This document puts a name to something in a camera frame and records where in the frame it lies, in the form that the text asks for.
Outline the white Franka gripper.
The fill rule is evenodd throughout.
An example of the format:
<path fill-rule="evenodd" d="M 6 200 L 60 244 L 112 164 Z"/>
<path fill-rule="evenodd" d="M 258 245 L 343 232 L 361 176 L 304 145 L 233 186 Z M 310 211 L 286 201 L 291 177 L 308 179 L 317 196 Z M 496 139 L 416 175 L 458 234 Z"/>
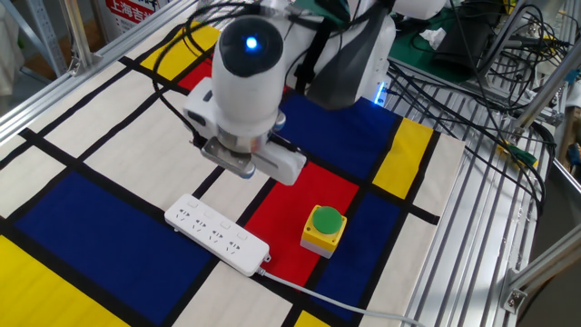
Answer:
<path fill-rule="evenodd" d="M 305 155 L 269 140 L 259 140 L 257 149 L 234 150 L 240 138 L 218 125 L 218 112 L 212 79 L 205 77 L 187 96 L 182 109 L 202 138 L 199 147 L 203 157 L 241 178 L 249 179 L 260 171 L 285 185 L 296 182 L 307 162 Z"/>

